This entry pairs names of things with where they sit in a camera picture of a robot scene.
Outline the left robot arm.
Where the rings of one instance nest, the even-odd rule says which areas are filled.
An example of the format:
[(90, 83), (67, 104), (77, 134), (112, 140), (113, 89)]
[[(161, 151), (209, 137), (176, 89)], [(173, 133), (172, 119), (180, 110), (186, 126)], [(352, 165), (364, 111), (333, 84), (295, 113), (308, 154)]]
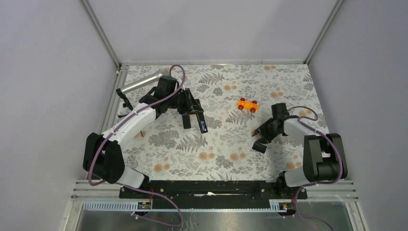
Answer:
[(130, 186), (136, 197), (145, 197), (149, 193), (149, 185), (144, 181), (147, 176), (124, 163), (122, 151), (129, 142), (168, 109), (177, 110), (185, 129), (191, 128), (189, 116), (196, 115), (200, 132), (208, 132), (199, 100), (194, 99), (189, 88), (176, 89), (180, 86), (173, 77), (159, 77), (157, 86), (143, 96), (124, 119), (102, 134), (88, 135), (84, 170), (107, 183)]

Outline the blue battery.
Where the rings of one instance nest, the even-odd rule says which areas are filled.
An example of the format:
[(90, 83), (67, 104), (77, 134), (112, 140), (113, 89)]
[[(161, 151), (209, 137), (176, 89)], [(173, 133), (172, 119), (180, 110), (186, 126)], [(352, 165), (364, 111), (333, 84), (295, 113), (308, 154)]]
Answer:
[(201, 123), (202, 133), (207, 133), (208, 129), (207, 129), (206, 123), (204, 121), (200, 121), (200, 123)]

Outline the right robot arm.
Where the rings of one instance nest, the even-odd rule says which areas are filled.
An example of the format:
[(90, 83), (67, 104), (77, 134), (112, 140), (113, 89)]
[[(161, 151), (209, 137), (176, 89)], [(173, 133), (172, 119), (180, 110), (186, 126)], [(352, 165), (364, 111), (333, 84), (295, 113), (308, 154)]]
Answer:
[(339, 134), (324, 134), (303, 122), (303, 116), (291, 115), (285, 103), (272, 105), (272, 118), (256, 128), (259, 136), (252, 149), (261, 153), (277, 136), (290, 136), (303, 147), (301, 167), (280, 173), (276, 192), (288, 198), (295, 187), (315, 184), (333, 184), (348, 174), (343, 141)]

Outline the black remote control back up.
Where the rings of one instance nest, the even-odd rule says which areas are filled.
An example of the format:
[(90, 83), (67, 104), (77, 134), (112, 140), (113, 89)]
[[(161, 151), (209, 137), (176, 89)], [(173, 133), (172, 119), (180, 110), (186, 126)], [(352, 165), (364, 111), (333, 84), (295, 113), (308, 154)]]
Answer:
[(190, 129), (191, 128), (191, 119), (189, 115), (183, 115), (182, 116), (182, 123), (183, 123), (183, 128), (184, 129)]

